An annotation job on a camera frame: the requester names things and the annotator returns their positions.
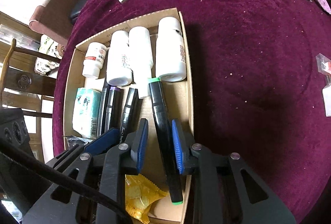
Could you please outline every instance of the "white plastic bottle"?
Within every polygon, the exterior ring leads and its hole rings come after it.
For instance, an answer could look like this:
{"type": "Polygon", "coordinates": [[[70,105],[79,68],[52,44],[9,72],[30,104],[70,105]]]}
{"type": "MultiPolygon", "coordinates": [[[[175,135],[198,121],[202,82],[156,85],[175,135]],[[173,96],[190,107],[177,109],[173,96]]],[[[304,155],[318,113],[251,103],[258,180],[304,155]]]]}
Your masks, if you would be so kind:
{"type": "Polygon", "coordinates": [[[92,42],[87,49],[83,62],[83,76],[97,79],[103,66],[107,53],[107,47],[98,42],[92,42]]]}
{"type": "Polygon", "coordinates": [[[129,34],[126,31],[116,31],[112,35],[108,51],[106,80],[112,86],[126,86],[132,82],[129,34]]]}
{"type": "Polygon", "coordinates": [[[174,17],[165,17],[158,23],[155,76],[168,82],[186,78],[184,40],[180,22],[174,17]]]}
{"type": "Polygon", "coordinates": [[[133,79],[137,84],[139,99],[150,95],[148,80],[152,78],[153,55],[147,28],[134,27],[129,32],[130,63],[133,79]]]}

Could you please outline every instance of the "wooden chair back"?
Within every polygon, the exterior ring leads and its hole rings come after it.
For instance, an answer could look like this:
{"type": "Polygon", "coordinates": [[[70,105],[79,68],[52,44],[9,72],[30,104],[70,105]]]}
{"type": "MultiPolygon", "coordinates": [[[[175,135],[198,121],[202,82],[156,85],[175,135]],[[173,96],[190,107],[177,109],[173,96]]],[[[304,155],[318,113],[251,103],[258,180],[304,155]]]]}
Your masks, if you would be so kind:
{"type": "MultiPolygon", "coordinates": [[[[9,67],[10,58],[14,52],[32,55],[56,63],[60,63],[61,61],[59,58],[52,57],[50,55],[46,55],[26,48],[17,47],[16,39],[13,38],[9,52],[6,55],[2,66],[2,72],[0,77],[0,107],[2,107],[3,104],[2,94],[4,88],[45,96],[54,96],[56,82],[55,78],[42,76],[39,74],[31,74],[9,67]]],[[[32,112],[24,110],[23,114],[25,116],[52,118],[51,113],[32,112]]]]}

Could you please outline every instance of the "purple velvet cloth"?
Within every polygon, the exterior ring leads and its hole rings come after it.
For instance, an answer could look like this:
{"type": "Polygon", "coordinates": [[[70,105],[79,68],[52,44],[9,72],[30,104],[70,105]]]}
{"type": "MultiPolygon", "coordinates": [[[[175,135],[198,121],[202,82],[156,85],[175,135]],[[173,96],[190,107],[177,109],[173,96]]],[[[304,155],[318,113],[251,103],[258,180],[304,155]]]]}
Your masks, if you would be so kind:
{"type": "Polygon", "coordinates": [[[300,222],[330,173],[331,121],[315,56],[331,57],[331,18],[307,0],[89,0],[60,64],[54,153],[63,150],[63,104],[74,47],[112,25],[177,7],[189,44],[196,140],[238,152],[300,222]]]}

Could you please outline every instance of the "brown sofa armrest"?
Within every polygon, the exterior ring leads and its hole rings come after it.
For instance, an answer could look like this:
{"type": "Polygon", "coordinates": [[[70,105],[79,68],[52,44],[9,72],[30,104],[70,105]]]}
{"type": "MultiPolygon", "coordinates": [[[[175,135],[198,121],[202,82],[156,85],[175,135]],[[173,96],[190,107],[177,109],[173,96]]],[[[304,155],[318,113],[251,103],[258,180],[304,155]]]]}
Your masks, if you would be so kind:
{"type": "Polygon", "coordinates": [[[34,11],[29,27],[66,46],[73,25],[70,13],[78,0],[45,0],[34,11]]]}

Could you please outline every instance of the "table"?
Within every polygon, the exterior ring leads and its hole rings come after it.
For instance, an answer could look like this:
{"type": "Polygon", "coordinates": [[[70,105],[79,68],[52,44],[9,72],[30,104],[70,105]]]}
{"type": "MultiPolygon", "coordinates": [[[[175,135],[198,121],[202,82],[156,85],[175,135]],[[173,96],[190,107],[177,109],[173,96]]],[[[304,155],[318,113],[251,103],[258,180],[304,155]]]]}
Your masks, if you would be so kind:
{"type": "Polygon", "coordinates": [[[63,100],[74,47],[130,18],[177,7],[192,65],[195,137],[238,152],[299,223],[331,174],[331,141],[315,56],[330,57],[331,18],[307,0],[89,0],[60,64],[53,110],[63,150],[63,100]]]}

